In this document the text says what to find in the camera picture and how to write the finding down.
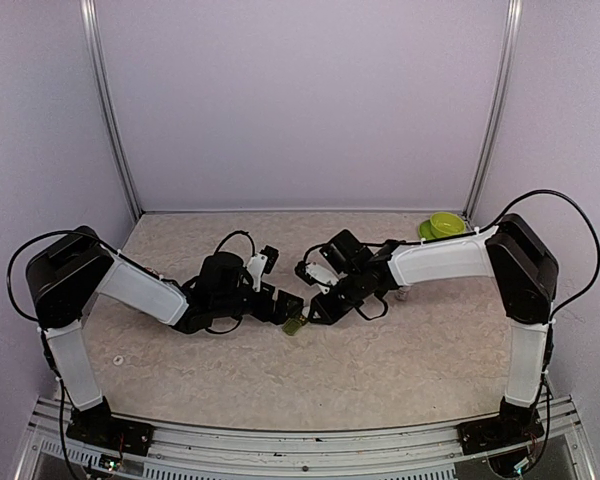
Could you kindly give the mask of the green weekly pill organizer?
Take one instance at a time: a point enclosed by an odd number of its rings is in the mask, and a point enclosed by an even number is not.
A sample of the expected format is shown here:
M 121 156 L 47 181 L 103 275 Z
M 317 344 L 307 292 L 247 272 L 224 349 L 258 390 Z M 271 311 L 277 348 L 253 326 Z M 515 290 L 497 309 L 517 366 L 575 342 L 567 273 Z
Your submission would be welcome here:
M 303 301 L 303 310 L 300 315 L 286 315 L 285 322 L 282 325 L 282 331 L 288 336 L 294 336 L 307 322 L 304 313 L 305 306 Z

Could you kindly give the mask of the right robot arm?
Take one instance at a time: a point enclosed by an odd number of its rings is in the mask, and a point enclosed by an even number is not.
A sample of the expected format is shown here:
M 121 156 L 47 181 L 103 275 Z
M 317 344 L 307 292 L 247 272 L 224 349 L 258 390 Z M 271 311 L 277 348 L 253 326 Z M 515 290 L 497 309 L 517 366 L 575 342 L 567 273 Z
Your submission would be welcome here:
M 491 433 L 515 442 L 534 420 L 553 341 L 558 262 L 518 214 L 470 233 L 409 242 L 359 241 L 344 229 L 316 247 L 328 265 L 302 258 L 296 275 L 321 291 L 310 302 L 312 323 L 333 325 L 365 300 L 416 284 L 468 277 L 494 280 L 512 328 L 508 380 Z

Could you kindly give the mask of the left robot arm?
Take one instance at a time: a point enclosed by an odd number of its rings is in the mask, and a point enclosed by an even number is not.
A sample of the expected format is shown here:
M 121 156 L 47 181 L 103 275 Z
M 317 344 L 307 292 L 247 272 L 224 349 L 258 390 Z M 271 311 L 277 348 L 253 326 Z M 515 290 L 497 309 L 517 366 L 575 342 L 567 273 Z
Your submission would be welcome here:
M 282 325 L 301 314 L 302 298 L 264 281 L 278 260 L 277 249 L 253 249 L 248 259 L 218 245 L 199 273 L 179 283 L 131 260 L 88 226 L 42 234 L 52 244 L 25 267 L 45 355 L 62 393 L 82 413 L 82 430 L 101 445 L 120 434 L 87 353 L 81 320 L 93 299 L 105 296 L 183 334 L 216 334 L 213 323 L 247 316 Z

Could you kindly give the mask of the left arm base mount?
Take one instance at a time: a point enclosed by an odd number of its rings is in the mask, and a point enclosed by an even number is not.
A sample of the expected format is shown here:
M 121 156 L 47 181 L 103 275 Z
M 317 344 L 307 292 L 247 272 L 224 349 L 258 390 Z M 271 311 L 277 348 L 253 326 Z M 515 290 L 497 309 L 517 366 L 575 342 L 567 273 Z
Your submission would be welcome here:
M 74 418 L 66 435 L 85 444 L 146 457 L 154 434 L 154 426 L 118 417 Z

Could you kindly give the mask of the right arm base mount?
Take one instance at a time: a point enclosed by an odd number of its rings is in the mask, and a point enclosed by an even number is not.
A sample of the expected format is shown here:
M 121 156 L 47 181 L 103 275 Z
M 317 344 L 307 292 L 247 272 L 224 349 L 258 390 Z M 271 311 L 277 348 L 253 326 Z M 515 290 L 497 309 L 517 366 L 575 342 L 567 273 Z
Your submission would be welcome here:
M 545 434 L 540 420 L 523 425 L 516 419 L 499 416 L 463 422 L 457 426 L 457 431 L 464 455 L 517 445 Z

